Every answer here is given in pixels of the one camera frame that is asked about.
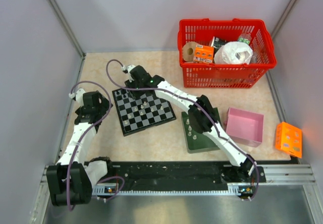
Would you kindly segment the dark snack packet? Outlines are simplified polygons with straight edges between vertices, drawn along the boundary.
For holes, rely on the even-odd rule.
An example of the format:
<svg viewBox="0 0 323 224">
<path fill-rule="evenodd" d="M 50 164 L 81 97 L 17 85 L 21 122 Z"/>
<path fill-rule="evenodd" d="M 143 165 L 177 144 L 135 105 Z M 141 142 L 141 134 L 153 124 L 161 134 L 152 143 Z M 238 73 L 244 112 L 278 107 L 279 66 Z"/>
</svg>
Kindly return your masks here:
<svg viewBox="0 0 323 224">
<path fill-rule="evenodd" d="M 221 39 L 219 37 L 213 37 L 212 40 L 209 43 L 210 47 L 213 47 L 214 49 L 220 49 L 223 45 L 228 43 L 227 40 Z"/>
</svg>

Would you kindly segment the orange carton box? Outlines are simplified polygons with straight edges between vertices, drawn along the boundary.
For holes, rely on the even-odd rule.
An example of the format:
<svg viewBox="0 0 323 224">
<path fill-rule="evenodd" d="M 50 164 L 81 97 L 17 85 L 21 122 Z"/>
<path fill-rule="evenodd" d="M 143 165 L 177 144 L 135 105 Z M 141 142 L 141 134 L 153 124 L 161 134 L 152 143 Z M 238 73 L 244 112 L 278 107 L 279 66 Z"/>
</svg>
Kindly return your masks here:
<svg viewBox="0 0 323 224">
<path fill-rule="evenodd" d="M 286 122 L 279 123 L 276 128 L 275 149 L 302 158 L 302 130 Z"/>
</svg>

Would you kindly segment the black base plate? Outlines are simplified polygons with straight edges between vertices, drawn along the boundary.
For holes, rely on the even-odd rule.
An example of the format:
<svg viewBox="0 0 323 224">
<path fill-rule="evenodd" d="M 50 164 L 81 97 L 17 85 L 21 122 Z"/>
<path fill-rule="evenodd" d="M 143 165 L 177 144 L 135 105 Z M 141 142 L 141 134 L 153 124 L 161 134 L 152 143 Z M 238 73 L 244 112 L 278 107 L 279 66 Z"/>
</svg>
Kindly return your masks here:
<svg viewBox="0 0 323 224">
<path fill-rule="evenodd" d="M 226 190 L 228 183 L 264 183 L 263 168 L 258 171 L 244 175 L 227 161 L 113 161 L 101 179 L 123 177 L 123 191 L 211 191 Z"/>
</svg>

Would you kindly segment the aluminium frame rail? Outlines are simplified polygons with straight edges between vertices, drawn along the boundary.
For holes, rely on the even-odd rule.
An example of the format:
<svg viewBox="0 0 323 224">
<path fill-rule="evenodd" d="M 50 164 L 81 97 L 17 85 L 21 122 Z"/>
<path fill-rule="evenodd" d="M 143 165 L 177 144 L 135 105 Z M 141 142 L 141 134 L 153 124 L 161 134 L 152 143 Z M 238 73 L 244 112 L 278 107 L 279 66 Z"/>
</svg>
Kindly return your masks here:
<svg viewBox="0 0 323 224">
<path fill-rule="evenodd" d="M 66 17 L 64 16 L 60 6 L 58 5 L 56 0 L 48 0 L 56 18 L 58 19 L 60 25 L 62 26 L 63 30 L 65 31 L 66 36 L 70 40 L 71 44 L 73 45 L 74 49 L 78 53 L 78 55 L 83 59 L 86 56 L 86 53 L 81 48 L 80 43 L 78 42 L 74 32 L 72 31 Z"/>
</svg>

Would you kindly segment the white plastic bag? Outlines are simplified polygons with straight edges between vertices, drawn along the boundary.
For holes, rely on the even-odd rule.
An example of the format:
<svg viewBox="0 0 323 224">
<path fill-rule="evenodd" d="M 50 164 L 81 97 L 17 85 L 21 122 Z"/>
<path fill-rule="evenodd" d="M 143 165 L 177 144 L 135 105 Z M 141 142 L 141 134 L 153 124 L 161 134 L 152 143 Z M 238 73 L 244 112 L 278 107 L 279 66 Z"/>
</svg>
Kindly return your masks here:
<svg viewBox="0 0 323 224">
<path fill-rule="evenodd" d="M 253 56 L 251 47 L 243 42 L 233 41 L 223 45 L 214 55 L 216 64 L 249 64 Z"/>
</svg>

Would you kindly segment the pink plastic box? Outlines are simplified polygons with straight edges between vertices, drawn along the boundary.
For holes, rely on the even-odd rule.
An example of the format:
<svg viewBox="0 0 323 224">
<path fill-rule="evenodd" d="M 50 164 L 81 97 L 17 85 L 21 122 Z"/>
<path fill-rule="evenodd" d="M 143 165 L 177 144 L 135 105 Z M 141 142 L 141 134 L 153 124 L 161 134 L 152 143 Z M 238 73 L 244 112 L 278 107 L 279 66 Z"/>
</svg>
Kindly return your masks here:
<svg viewBox="0 0 323 224">
<path fill-rule="evenodd" d="M 263 142 L 264 115 L 230 107 L 225 131 L 236 143 L 258 147 Z"/>
</svg>

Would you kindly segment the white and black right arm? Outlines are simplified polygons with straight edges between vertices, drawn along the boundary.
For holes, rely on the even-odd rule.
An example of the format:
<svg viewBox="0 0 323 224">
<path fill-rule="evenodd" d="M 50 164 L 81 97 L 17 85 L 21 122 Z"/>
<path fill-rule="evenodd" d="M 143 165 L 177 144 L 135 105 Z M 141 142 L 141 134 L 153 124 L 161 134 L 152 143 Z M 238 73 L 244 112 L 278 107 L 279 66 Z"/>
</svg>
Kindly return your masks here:
<svg viewBox="0 0 323 224">
<path fill-rule="evenodd" d="M 156 97 L 165 99 L 185 111 L 193 130 L 208 137 L 226 154 L 239 180 L 246 182 L 256 173 L 255 179 L 259 181 L 256 161 L 225 132 L 205 95 L 197 97 L 185 93 L 159 75 L 152 77 L 140 65 L 122 66 L 122 71 L 129 77 L 125 82 L 129 90 L 154 93 Z"/>
</svg>

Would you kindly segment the orange box in basket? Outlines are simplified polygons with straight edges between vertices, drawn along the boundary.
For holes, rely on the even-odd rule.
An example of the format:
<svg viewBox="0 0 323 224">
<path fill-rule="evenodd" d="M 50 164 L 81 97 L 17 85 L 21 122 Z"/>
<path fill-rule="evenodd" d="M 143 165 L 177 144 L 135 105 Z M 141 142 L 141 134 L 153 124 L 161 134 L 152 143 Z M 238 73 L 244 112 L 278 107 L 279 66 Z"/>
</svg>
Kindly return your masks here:
<svg viewBox="0 0 323 224">
<path fill-rule="evenodd" d="M 214 48 L 211 46 L 197 44 L 194 50 L 193 62 L 212 64 Z"/>
</svg>

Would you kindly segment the black and grey chessboard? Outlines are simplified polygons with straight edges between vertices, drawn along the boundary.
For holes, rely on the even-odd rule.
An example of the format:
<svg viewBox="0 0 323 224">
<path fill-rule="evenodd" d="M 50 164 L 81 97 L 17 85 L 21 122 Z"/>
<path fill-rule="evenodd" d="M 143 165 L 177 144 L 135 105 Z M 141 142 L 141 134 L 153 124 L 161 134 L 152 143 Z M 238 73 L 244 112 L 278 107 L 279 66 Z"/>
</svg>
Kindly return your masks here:
<svg viewBox="0 0 323 224">
<path fill-rule="evenodd" d="M 165 124 L 176 119 L 171 104 L 154 95 L 133 99 L 124 89 L 112 91 L 123 136 Z"/>
</svg>

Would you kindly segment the red plastic shopping basket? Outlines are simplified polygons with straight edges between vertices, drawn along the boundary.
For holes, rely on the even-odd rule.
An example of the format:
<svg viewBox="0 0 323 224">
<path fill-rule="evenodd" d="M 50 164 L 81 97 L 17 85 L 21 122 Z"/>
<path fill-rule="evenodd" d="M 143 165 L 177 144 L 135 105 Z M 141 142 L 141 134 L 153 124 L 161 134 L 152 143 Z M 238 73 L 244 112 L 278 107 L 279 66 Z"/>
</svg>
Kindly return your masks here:
<svg viewBox="0 0 323 224">
<path fill-rule="evenodd" d="M 272 38 L 258 19 L 183 19 L 177 45 L 187 88 L 251 88 L 277 64 Z"/>
</svg>

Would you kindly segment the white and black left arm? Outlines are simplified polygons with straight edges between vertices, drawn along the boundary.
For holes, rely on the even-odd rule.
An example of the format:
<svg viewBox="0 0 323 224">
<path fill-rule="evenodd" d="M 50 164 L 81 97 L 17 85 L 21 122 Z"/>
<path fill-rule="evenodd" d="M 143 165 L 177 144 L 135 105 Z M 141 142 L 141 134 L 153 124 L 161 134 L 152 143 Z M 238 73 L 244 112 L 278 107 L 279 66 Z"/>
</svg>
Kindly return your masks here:
<svg viewBox="0 0 323 224">
<path fill-rule="evenodd" d="M 101 179 L 109 182 L 114 177 L 114 169 L 108 166 L 108 157 L 97 157 L 85 162 L 89 146 L 98 132 L 101 120 L 109 109 L 110 102 L 99 91 L 85 92 L 79 89 L 70 96 L 80 104 L 75 111 L 72 137 L 58 162 L 50 165 L 46 178 L 50 199 L 54 206 L 87 204 L 93 187 Z"/>
</svg>

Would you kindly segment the green patterned packet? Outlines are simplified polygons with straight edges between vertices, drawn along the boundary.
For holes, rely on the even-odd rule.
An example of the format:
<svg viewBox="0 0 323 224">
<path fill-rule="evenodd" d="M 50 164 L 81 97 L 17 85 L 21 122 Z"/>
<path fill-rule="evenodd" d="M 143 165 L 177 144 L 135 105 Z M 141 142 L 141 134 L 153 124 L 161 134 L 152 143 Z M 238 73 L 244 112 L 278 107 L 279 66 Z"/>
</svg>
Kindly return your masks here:
<svg viewBox="0 0 323 224">
<path fill-rule="evenodd" d="M 246 43 L 246 44 L 249 45 L 251 43 L 251 39 L 252 39 L 252 37 L 251 37 L 251 34 L 250 33 L 242 33 L 238 37 L 237 41 L 238 42 L 243 42 L 243 43 Z"/>
</svg>

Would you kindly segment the brown tape roll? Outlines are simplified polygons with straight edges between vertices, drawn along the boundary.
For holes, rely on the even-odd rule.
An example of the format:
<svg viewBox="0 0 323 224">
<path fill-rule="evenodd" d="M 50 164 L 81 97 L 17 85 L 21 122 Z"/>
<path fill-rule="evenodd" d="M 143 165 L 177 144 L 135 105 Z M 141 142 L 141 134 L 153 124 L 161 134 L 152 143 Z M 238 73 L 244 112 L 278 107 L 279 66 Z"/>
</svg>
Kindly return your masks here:
<svg viewBox="0 0 323 224">
<path fill-rule="evenodd" d="M 192 62 L 194 58 L 195 48 L 198 43 L 194 41 L 187 42 L 182 48 L 183 60 L 185 62 Z"/>
</svg>

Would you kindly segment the green plastic tray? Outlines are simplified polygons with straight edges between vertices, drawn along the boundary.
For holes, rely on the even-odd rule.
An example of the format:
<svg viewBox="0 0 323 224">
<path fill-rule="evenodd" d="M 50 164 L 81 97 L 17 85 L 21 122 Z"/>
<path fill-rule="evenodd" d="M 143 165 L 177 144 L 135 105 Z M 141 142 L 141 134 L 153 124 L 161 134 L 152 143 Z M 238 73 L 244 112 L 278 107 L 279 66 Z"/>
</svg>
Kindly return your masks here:
<svg viewBox="0 0 323 224">
<path fill-rule="evenodd" d="M 188 114 L 181 112 L 184 137 L 188 153 L 201 153 L 207 151 L 219 150 L 219 147 L 208 137 L 194 131 L 189 125 Z"/>
</svg>

